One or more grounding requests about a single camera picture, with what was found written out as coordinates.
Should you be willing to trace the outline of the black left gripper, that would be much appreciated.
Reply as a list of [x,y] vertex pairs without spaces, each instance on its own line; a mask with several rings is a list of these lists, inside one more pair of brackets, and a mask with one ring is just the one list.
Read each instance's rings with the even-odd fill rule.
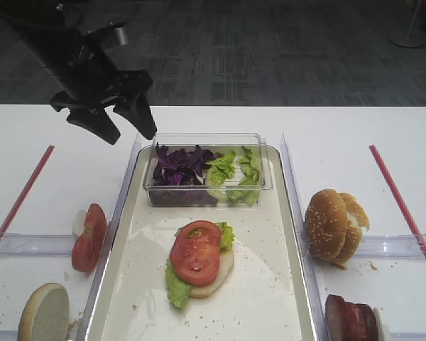
[[145,70],[119,70],[104,52],[127,43],[124,22],[110,23],[83,34],[77,28],[22,27],[21,38],[31,52],[61,86],[50,106],[57,112],[71,109],[67,122],[86,129],[114,145],[120,132],[104,109],[130,122],[147,140],[157,127],[146,93],[153,83]]

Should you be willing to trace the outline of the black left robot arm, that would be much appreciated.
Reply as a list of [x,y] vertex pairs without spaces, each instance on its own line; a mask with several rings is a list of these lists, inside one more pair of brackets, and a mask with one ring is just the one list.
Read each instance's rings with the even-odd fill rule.
[[146,96],[151,76],[146,70],[119,70],[103,49],[111,38],[116,45],[126,42],[125,24],[110,23],[83,34],[78,28],[83,14],[76,21],[65,15],[75,9],[69,1],[0,1],[0,19],[61,86],[50,106],[56,112],[69,109],[68,123],[114,145],[121,134],[105,111],[112,107],[151,140],[157,132]]

